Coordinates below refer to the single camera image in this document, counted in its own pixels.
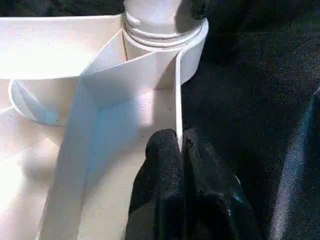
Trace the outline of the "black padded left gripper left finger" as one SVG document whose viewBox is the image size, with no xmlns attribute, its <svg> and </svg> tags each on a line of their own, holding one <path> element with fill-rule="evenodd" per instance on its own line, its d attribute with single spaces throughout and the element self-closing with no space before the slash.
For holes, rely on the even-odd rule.
<svg viewBox="0 0 320 240">
<path fill-rule="evenodd" d="M 185 230 L 185 180 L 177 136 L 155 132 L 132 187 L 127 240 L 181 240 Z"/>
</svg>

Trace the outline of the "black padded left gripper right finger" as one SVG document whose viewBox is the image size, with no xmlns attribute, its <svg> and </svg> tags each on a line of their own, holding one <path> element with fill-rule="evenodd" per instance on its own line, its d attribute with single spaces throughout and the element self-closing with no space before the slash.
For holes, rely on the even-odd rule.
<svg viewBox="0 0 320 240">
<path fill-rule="evenodd" d="M 215 148 L 195 129 L 183 133 L 186 235 L 189 240 L 260 240 L 254 211 Z"/>
</svg>

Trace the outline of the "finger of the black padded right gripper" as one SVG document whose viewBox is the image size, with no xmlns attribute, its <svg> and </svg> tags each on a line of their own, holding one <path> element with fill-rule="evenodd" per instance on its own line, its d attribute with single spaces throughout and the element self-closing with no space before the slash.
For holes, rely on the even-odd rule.
<svg viewBox="0 0 320 240">
<path fill-rule="evenodd" d="M 196 20 L 202 20 L 212 14 L 216 8 L 216 0 L 190 0 L 190 14 Z"/>
</svg>

